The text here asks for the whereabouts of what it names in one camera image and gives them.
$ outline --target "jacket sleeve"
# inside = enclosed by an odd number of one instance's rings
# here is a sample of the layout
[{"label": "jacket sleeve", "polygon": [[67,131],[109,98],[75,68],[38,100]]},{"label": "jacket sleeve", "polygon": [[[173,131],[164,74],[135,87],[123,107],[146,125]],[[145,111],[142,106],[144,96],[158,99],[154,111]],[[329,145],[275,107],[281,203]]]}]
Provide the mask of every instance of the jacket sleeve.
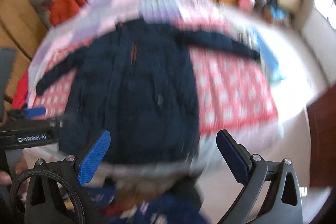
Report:
[{"label": "jacket sleeve", "polygon": [[175,30],[175,35],[180,42],[185,44],[193,44],[217,51],[230,52],[257,61],[260,60],[260,54],[257,51],[220,33]]},{"label": "jacket sleeve", "polygon": [[69,54],[63,61],[55,65],[51,70],[46,72],[42,79],[36,85],[36,94],[42,95],[45,90],[62,75],[71,69],[79,67],[83,64],[88,47],[82,47]]}]

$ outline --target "cable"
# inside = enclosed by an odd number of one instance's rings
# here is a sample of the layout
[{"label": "cable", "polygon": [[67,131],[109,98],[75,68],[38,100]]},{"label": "cable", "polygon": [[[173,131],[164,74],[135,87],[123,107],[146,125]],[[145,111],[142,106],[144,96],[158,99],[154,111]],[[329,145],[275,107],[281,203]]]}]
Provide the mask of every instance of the cable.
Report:
[{"label": "cable", "polygon": [[72,188],[72,186],[60,175],[57,175],[49,170],[45,169],[28,169],[19,175],[13,182],[12,187],[10,189],[10,212],[13,217],[16,217],[16,201],[17,201],[17,192],[20,188],[20,185],[27,179],[33,176],[42,176],[55,180],[60,185],[64,187],[64,189],[68,192],[69,198],[73,203],[73,208],[75,210],[77,224],[85,224],[85,215],[82,203]]}]

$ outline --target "hanging clothes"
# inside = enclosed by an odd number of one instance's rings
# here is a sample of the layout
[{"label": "hanging clothes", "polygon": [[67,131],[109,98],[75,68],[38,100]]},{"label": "hanging clothes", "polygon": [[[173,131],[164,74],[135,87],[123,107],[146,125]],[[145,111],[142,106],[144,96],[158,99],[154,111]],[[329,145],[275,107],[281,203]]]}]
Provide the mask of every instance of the hanging clothes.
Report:
[{"label": "hanging clothes", "polygon": [[188,44],[258,60],[258,52],[228,37],[206,31],[180,31],[143,19],[118,24],[48,71],[37,95],[77,68],[59,149],[77,154],[100,130],[111,133],[105,160],[146,164],[185,160],[198,137],[198,98]]}]

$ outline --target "floor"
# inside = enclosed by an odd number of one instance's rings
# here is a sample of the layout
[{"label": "floor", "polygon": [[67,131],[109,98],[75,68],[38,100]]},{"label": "floor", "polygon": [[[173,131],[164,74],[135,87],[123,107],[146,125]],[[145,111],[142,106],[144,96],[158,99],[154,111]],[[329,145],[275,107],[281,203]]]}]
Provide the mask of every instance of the floor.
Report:
[{"label": "floor", "polygon": [[[287,77],[280,85],[272,87],[283,128],[280,140],[267,149],[249,152],[258,153],[272,161],[290,158],[300,187],[309,187],[310,131],[305,106],[317,99],[327,88],[323,74],[298,32],[285,27],[270,26],[259,17],[245,15],[233,7],[222,6],[220,9],[235,24],[258,29],[276,55],[283,75]],[[198,181],[198,187],[204,198],[201,211],[211,223],[217,223],[221,219],[242,189],[227,166],[216,172],[203,174]],[[264,185],[249,220],[254,219],[258,213],[267,188],[268,184]],[[308,189],[307,192],[303,190],[302,195],[306,195],[302,197],[304,223],[313,219],[330,191],[329,188]]]}]

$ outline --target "wooden door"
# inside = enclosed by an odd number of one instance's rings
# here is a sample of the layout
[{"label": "wooden door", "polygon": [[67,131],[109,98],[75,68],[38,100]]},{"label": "wooden door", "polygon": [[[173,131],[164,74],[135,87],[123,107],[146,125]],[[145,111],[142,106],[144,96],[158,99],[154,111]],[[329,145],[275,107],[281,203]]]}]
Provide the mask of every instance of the wooden door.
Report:
[{"label": "wooden door", "polygon": [[336,186],[336,85],[307,108],[310,138],[310,186]]}]

